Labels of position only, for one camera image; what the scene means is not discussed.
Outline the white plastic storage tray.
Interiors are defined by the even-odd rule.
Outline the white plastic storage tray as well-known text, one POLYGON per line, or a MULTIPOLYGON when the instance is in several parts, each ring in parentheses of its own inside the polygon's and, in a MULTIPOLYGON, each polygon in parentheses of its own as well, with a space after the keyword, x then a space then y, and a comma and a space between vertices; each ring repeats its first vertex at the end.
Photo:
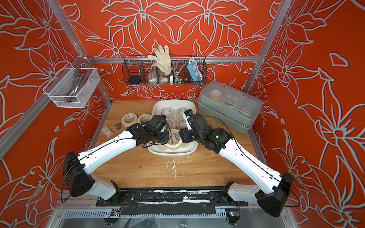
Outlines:
POLYGON ((169 130, 172 131, 172 138, 167 144, 157 143, 148 148, 148 150, 161 157, 184 157, 191 155, 198 147, 197 142, 183 143, 179 131, 186 128, 186 122, 183 114, 186 110, 192 110, 196 113, 195 104, 188 100, 163 100, 157 102, 152 110, 151 116, 165 115, 169 123, 169 130))

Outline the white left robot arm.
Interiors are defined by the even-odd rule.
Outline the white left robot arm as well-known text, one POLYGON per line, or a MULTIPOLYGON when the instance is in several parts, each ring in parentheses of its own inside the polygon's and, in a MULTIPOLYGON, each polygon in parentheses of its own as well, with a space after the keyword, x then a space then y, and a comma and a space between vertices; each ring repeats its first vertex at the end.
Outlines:
POLYGON ((113 181, 105 181, 93 175, 101 165, 119 154, 143 145, 164 145, 170 140, 169 124, 165 115, 154 115, 147 123, 135 123, 113 139, 88 151, 72 151, 65 156, 62 186, 71 197, 84 194, 109 200, 119 192, 113 181))

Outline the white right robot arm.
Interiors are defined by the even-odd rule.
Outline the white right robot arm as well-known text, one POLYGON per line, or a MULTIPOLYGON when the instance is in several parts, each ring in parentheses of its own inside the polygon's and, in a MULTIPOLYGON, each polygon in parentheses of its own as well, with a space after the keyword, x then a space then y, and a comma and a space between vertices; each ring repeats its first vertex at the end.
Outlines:
POLYGON ((205 116, 194 114, 192 110, 185 111, 183 118, 186 128, 179 131, 182 142, 202 144, 235 164, 255 182, 255 185, 232 183, 228 188, 229 197, 236 202, 257 204, 267 214, 278 218, 286 207, 293 176, 281 174, 258 160, 238 143, 228 128, 213 129, 205 116))

